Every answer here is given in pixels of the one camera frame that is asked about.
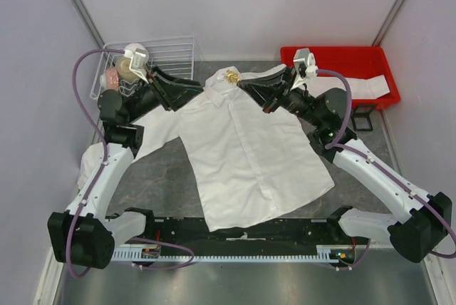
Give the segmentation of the flower brooch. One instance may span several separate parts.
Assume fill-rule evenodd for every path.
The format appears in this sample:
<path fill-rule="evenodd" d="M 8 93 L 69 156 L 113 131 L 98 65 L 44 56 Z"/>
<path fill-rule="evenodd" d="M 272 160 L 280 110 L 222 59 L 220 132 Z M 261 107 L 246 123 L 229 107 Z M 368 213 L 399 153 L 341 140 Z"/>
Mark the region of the flower brooch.
<path fill-rule="evenodd" d="M 228 68 L 224 73 L 223 73 L 223 79 L 231 85 L 238 84 L 242 80 L 242 75 L 234 69 Z"/>

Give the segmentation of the white button shirt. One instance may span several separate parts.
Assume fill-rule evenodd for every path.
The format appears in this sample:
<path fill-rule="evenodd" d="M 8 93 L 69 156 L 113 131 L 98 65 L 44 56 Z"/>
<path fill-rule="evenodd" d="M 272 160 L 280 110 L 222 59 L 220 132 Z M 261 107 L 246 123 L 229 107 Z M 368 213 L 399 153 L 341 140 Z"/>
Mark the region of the white button shirt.
<path fill-rule="evenodd" d="M 135 121 L 145 129 L 137 159 L 181 139 L 210 231 L 282 216 L 334 187 L 298 118 L 283 108 L 264 113 L 223 79 L 228 68 L 237 70 L 218 70 L 179 110 L 156 108 Z"/>

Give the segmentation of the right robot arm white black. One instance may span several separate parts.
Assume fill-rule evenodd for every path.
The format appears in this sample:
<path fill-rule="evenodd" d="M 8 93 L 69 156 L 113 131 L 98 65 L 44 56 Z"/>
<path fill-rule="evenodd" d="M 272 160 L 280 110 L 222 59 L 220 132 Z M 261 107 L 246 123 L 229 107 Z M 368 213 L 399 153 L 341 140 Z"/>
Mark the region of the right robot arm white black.
<path fill-rule="evenodd" d="M 455 254 L 436 252 L 446 237 L 455 237 L 451 228 L 452 201 L 442 192 L 431 195 L 406 180 L 385 164 L 348 127 L 351 91 L 345 78 L 334 73 L 344 85 L 322 93 L 308 90 L 307 83 L 293 68 L 282 68 L 265 77 L 236 83 L 264 113 L 279 108 L 314 126 L 308 135 L 314 152 L 346 171 L 371 191 L 388 209 L 380 214 L 342 207 L 336 219 L 326 225 L 327 237 L 334 243 L 349 237 L 363 237 L 391 243 L 402 257 L 421 262 L 431 254 L 453 259 Z"/>

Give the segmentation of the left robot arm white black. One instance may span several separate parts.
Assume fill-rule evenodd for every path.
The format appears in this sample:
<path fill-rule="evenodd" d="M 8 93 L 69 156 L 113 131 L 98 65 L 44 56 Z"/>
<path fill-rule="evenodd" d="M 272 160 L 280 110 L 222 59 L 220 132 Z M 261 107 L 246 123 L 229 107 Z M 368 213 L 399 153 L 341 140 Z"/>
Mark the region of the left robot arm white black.
<path fill-rule="evenodd" d="M 121 244 L 154 240 L 157 227 L 151 210 L 131 207 L 114 219 L 106 217 L 121 177 L 143 144 L 145 129 L 135 121 L 156 108 L 179 110 L 202 91 L 197 81 L 169 76 L 154 66 L 131 96 L 113 89 L 99 95 L 101 156 L 74 201 L 64 212 L 53 212 L 47 223 L 58 262 L 68 268 L 104 269 Z"/>

